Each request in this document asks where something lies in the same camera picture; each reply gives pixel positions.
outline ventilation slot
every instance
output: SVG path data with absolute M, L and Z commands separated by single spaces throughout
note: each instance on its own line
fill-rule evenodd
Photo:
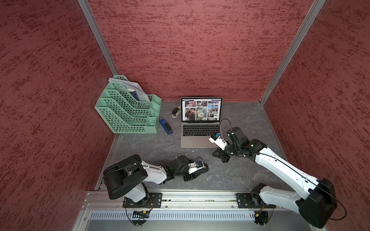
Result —
M 127 211 L 130 219 L 137 220 L 138 216 Z M 126 220 L 126 212 L 99 210 L 92 211 L 90 220 Z M 250 211 L 151 211 L 149 220 L 198 220 L 198 221 L 254 221 L 253 212 Z

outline file tray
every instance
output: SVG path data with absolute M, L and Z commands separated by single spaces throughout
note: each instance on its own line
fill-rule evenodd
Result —
M 114 89 L 105 89 L 100 95 L 101 98 L 112 98 L 114 99 L 121 108 L 123 108 L 129 115 L 132 117 L 148 117 L 149 111 L 151 115 L 158 116 L 161 106 L 153 103 L 150 105 L 150 108 L 134 108 L 131 104 L 124 98 L 117 90 Z
M 147 117 L 133 117 L 111 98 L 99 98 L 95 109 L 113 133 L 157 133 L 158 113 L 152 109 Z
M 114 75 L 113 78 L 128 81 L 128 79 L 124 75 Z M 155 103 L 157 105 L 161 105 L 162 103 L 162 99 L 159 98 L 157 95 L 148 95 L 150 101 L 138 101 L 130 94 L 125 85 L 119 82 L 109 82 L 105 88 L 116 89 L 134 108 L 150 108 L 150 105 L 152 103 Z

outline laptop keyboard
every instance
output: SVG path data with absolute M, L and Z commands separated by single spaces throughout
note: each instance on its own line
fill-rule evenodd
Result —
M 184 124 L 182 136 L 210 136 L 219 131 L 219 124 Z

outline laptop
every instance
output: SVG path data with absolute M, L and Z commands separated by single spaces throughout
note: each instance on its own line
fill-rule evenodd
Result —
M 218 146 L 209 137 L 220 131 L 222 97 L 181 98 L 181 147 Z

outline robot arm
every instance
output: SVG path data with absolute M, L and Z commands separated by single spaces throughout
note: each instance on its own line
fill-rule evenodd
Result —
M 175 176 L 183 176 L 184 181 L 197 178 L 208 171 L 203 161 L 191 161 L 186 156 L 179 156 L 174 161 L 155 166 L 141 160 L 139 155 L 132 155 L 103 172 L 109 199 L 122 196 L 130 198 L 138 208 L 148 204 L 149 193 L 142 182 L 165 184 Z
M 337 208 L 333 184 L 327 180 L 318 180 L 276 155 L 259 140 L 251 140 L 240 128 L 233 127 L 227 131 L 231 143 L 224 141 L 218 133 L 209 139 L 219 148 L 212 155 L 227 163 L 231 156 L 247 157 L 253 162 L 267 168 L 285 181 L 294 192 L 271 188 L 265 184 L 258 185 L 251 193 L 250 203 L 261 207 L 273 204 L 290 209 L 302 215 L 311 225 L 323 228 Z

